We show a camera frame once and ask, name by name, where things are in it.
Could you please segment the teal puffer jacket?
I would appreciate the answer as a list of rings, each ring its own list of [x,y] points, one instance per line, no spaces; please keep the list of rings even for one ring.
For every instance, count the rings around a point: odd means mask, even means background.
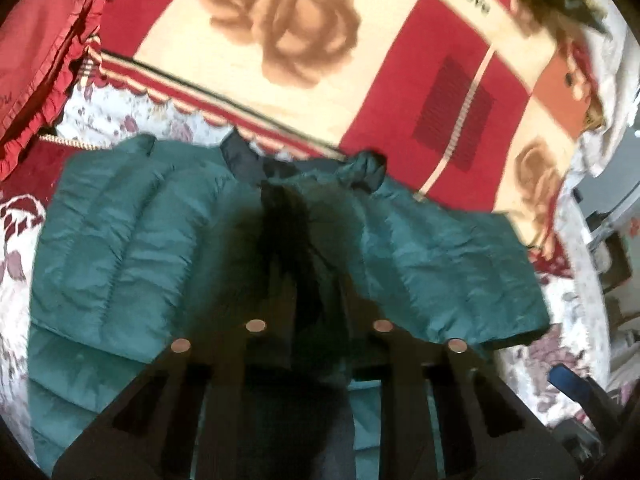
[[[371,478],[373,386],[341,364],[327,256],[360,296],[418,338],[484,349],[528,344],[550,324],[527,250],[501,214],[416,200],[385,158],[284,160],[237,133],[214,148],[140,134],[68,159],[47,210],[30,293],[28,402],[38,465],[74,440],[168,344],[243,324],[250,310],[259,188],[292,188],[308,209],[320,280],[320,382],[336,394],[358,474]]]

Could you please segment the red cream rose blanket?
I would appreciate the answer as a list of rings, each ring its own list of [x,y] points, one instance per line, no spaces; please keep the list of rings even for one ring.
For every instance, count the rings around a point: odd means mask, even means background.
[[[106,0],[99,81],[297,155],[382,153],[445,206],[506,214],[533,255],[602,120],[558,0]]]

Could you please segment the red heart ruffled pillow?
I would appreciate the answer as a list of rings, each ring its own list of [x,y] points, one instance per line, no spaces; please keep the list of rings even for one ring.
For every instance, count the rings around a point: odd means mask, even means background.
[[[1,25],[1,177],[67,101],[106,0],[20,0]]]

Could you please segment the floral white maroon bedspread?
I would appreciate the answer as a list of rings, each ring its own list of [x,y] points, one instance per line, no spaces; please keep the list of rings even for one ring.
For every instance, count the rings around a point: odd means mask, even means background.
[[[32,264],[46,206],[65,159],[80,148],[110,148],[130,138],[125,119],[141,120],[139,131],[162,139],[214,146],[230,126],[209,125],[202,114],[111,87],[76,86],[66,104],[70,132],[35,136],[21,161],[1,183],[1,416],[29,456],[36,454],[28,409],[27,333]],[[548,383],[555,364],[591,375],[606,387],[611,346],[602,289],[582,234],[587,222],[573,195],[582,180],[575,155],[555,207],[554,232],[562,255],[544,263],[538,275],[551,314],[548,333],[527,347],[498,353],[506,383],[549,426],[578,413],[577,403]]]

